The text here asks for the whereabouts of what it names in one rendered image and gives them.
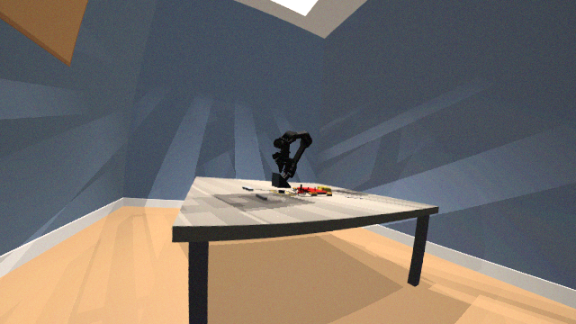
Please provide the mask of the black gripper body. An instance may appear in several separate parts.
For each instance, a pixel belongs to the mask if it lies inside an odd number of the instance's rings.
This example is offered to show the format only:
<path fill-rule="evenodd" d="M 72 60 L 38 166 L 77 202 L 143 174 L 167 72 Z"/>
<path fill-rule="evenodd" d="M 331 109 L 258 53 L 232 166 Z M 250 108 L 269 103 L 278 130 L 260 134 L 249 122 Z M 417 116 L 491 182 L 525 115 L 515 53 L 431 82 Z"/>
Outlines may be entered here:
<path fill-rule="evenodd" d="M 283 151 L 283 158 L 277 158 L 274 162 L 276 163 L 294 163 L 294 159 L 293 158 L 289 158 L 289 150 L 288 149 L 281 149 L 281 151 Z"/>

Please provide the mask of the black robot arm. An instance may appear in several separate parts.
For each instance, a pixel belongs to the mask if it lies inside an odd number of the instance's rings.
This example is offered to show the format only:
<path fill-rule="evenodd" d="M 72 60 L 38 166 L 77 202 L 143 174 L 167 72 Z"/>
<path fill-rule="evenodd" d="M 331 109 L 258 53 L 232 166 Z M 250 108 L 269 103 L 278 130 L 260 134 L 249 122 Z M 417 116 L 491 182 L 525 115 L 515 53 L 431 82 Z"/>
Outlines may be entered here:
<path fill-rule="evenodd" d="M 285 134 L 283 134 L 281 137 L 279 137 L 279 139 L 276 139 L 274 141 L 274 146 L 276 148 L 290 150 L 290 144 L 292 144 L 292 142 L 296 141 L 297 139 L 301 139 L 301 141 L 300 141 L 301 145 L 298 148 L 295 156 L 293 157 L 294 163 L 291 166 L 291 168 L 289 169 L 287 174 L 285 173 L 285 168 L 283 170 L 282 177 L 286 181 L 289 179 L 289 177 L 293 178 L 295 171 L 297 169 L 297 163 L 300 160 L 304 150 L 307 147 L 309 147 L 310 144 L 312 143 L 312 138 L 306 130 L 296 131 L 296 132 L 288 130 Z M 275 152 L 275 154 L 273 154 L 272 156 L 273 156 L 273 159 L 284 158 L 283 151 L 280 151 L 280 153 Z"/>

